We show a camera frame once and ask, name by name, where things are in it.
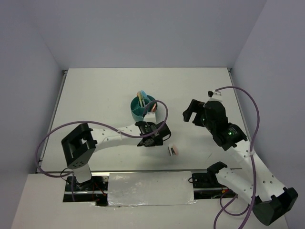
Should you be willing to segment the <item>foil covered base plate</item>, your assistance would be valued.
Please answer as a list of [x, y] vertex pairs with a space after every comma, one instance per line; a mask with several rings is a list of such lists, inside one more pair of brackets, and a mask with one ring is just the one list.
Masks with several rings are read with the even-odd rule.
[[108, 179], [108, 205], [170, 206], [189, 205], [196, 200], [189, 171], [111, 173]]

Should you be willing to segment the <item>orange transparent cap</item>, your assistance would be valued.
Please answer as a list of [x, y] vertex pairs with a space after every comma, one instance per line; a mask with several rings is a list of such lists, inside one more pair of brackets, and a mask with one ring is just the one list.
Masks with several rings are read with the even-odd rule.
[[157, 110], [157, 103], [155, 103], [155, 104], [152, 106], [150, 112], [156, 112], [156, 110]]

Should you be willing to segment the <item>teal round organizer container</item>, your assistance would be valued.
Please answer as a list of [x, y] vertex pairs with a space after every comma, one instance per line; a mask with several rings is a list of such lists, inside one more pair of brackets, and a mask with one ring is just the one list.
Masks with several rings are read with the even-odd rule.
[[[149, 100], [146, 100], [145, 103], [146, 105], [151, 102], [151, 101], [154, 101], [155, 99], [148, 95], [148, 98]], [[154, 104], [150, 104], [149, 108], [146, 110], [146, 112], [150, 112], [152, 106]], [[133, 100], [131, 101], [130, 103], [130, 109], [131, 109], [131, 114], [132, 114], [132, 117], [134, 118], [134, 120], [136, 122], [138, 121], [142, 121], [143, 120], [143, 112], [144, 112], [144, 108], [140, 106], [140, 103], [139, 103], [139, 98], [138, 97], [135, 97], [133, 98]]]

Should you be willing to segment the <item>pink white stapler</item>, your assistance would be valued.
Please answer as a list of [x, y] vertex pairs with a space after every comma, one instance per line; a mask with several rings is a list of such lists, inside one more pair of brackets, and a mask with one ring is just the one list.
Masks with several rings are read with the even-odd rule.
[[168, 152], [170, 156], [177, 156], [179, 155], [178, 149], [174, 144], [168, 145]]

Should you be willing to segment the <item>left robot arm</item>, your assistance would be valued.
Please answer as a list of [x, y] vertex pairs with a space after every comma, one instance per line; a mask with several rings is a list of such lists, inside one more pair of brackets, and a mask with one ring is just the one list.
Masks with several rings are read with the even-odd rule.
[[139, 121], [118, 130], [96, 129], [88, 123], [80, 124], [61, 141], [68, 169], [82, 190], [93, 186], [89, 160], [93, 153], [117, 146], [162, 146], [165, 137], [171, 136], [167, 124]]

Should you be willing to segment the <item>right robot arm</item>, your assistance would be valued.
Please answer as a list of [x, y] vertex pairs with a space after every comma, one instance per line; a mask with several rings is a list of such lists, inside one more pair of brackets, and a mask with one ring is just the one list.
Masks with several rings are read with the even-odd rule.
[[195, 126], [205, 127], [216, 144], [226, 151], [248, 175], [246, 180], [234, 173], [223, 162], [208, 167], [207, 181], [217, 187], [228, 187], [245, 202], [254, 202], [252, 212], [264, 225], [269, 226], [291, 210], [298, 193], [293, 187], [286, 187], [279, 181], [254, 152], [250, 151], [250, 141], [235, 124], [228, 122], [225, 107], [220, 101], [201, 102], [193, 99], [183, 112], [183, 120], [188, 122], [192, 113]]

